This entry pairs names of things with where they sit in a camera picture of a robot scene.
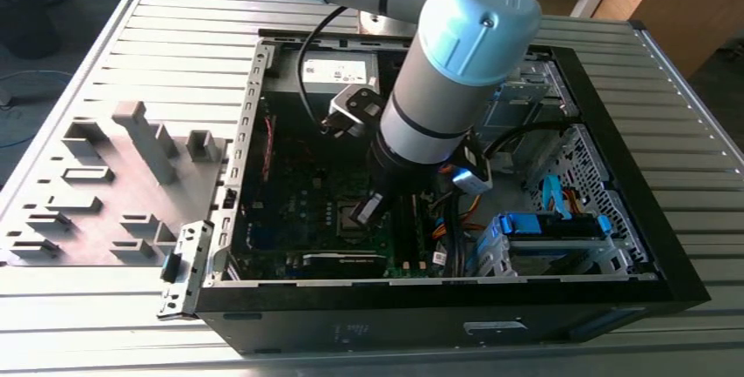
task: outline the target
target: aluminum extrusion table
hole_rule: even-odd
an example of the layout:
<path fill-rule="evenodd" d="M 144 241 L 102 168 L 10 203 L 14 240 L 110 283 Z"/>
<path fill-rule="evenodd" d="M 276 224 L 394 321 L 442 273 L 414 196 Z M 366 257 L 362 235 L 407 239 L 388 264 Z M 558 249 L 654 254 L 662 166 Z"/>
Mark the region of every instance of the aluminum extrusion table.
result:
<path fill-rule="evenodd" d="M 62 121 L 93 117 L 104 100 L 144 100 L 148 118 L 175 135 L 209 129 L 232 138 L 257 27 L 310 30 L 331 10 L 304 0 L 121 0 L 2 189 L 0 224 L 36 181 Z M 355 15 L 343 14 L 328 29 L 356 32 Z M 575 49 L 713 301 L 575 346 L 243 358 L 200 321 L 156 321 L 159 268 L 4 266 L 0 372 L 229 376 L 292 367 L 315 375 L 327 370 L 310 368 L 323 365 L 354 375 L 450 375 L 468 361 L 470 374 L 501 376 L 738 373 L 741 153 L 645 31 L 546 17 L 535 43 Z M 184 94 L 192 87 L 207 94 Z"/>

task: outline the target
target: black cable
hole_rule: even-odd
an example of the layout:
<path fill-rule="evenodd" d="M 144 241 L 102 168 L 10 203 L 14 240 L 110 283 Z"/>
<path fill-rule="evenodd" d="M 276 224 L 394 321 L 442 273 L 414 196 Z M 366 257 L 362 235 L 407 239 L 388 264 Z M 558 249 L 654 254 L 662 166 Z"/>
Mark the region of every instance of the black cable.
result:
<path fill-rule="evenodd" d="M 519 138 L 530 131 L 565 131 L 570 128 L 570 125 L 578 123 L 577 119 L 566 118 L 563 120 L 553 120 L 550 122 L 535 122 L 529 125 L 521 125 L 515 128 L 507 130 L 490 144 L 486 146 L 483 155 L 486 159 L 491 159 L 493 156 L 501 151 L 501 148 L 511 142 L 515 138 Z"/>
<path fill-rule="evenodd" d="M 464 275 L 464 237 L 459 222 L 458 204 L 460 195 L 462 192 L 459 190 L 452 191 L 443 204 L 444 247 L 447 247 L 446 263 L 450 264 L 451 277 L 462 277 Z"/>
<path fill-rule="evenodd" d="M 344 11 L 346 11 L 346 7 L 338 7 L 326 16 L 326 18 L 318 24 L 318 26 L 315 27 L 312 32 L 307 35 L 307 38 L 304 39 L 304 42 L 302 43 L 300 54 L 297 55 L 297 84 L 300 85 L 302 105 L 304 106 L 304 111 L 307 112 L 307 115 L 310 116 L 310 120 L 312 121 L 312 123 L 315 125 L 318 125 L 318 128 L 320 129 L 322 132 L 326 131 L 326 128 L 320 125 L 319 121 L 315 119 L 315 114 L 312 114 L 312 109 L 310 107 L 310 101 L 307 100 L 307 90 L 304 90 L 304 82 L 302 81 L 302 65 L 304 64 L 304 54 L 307 53 L 307 48 L 310 47 L 310 44 L 312 43 L 312 39 L 315 38 L 318 33 L 326 28 L 327 24 L 334 20 L 334 18 L 336 18 L 338 15 L 340 13 L 343 13 Z"/>
<path fill-rule="evenodd" d="M 439 205 L 442 205 L 442 203 L 447 200 L 447 198 L 452 195 L 452 192 L 446 192 L 444 194 L 442 194 L 442 197 L 439 197 L 439 199 L 436 199 L 434 201 L 434 203 L 431 203 L 431 205 L 428 206 L 428 211 L 431 213 L 435 213 L 436 211 L 436 207 Z"/>

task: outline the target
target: black computer chassis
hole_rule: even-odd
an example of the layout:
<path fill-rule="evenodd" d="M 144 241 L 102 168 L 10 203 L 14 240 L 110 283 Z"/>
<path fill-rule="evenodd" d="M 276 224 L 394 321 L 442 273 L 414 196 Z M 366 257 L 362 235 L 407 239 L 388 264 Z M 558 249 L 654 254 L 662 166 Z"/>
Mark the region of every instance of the black computer chassis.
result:
<path fill-rule="evenodd" d="M 296 49 L 300 32 L 261 31 Z M 380 37 L 327 35 L 339 51 Z M 383 39 L 400 40 L 399 37 Z M 195 312 L 239 353 L 467 348 L 586 341 L 709 300 L 638 166 L 571 49 L 531 46 L 557 64 L 657 280 L 426 286 L 203 287 Z"/>

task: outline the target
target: label sticker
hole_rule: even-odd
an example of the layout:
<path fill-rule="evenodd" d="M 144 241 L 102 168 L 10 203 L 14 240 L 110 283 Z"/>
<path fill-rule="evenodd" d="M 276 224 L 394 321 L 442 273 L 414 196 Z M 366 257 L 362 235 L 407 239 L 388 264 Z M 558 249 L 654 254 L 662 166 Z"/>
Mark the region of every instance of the label sticker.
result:
<path fill-rule="evenodd" d="M 434 252 L 434 257 L 431 257 L 431 262 L 439 266 L 446 264 L 446 253 Z"/>
<path fill-rule="evenodd" d="M 306 83 L 367 84 L 366 63 L 308 59 L 302 69 L 302 80 Z"/>

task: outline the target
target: blue drive bracket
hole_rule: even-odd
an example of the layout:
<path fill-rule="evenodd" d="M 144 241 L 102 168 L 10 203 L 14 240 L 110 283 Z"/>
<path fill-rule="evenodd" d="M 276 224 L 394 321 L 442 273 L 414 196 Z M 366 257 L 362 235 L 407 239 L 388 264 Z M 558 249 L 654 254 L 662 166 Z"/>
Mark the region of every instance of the blue drive bracket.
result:
<path fill-rule="evenodd" d="M 605 234 L 605 236 L 610 236 L 613 234 L 613 222 L 603 214 L 599 214 L 595 217 L 595 221 L 599 224 L 599 227 L 602 228 L 602 233 Z"/>
<path fill-rule="evenodd" d="M 497 216 L 505 235 L 539 235 L 542 228 L 534 213 L 505 213 Z"/>
<path fill-rule="evenodd" d="M 570 219 L 569 209 L 562 199 L 562 185 L 557 175 L 546 175 L 542 180 L 542 208 L 547 210 L 547 205 L 553 199 L 553 210 L 559 213 L 563 219 Z"/>

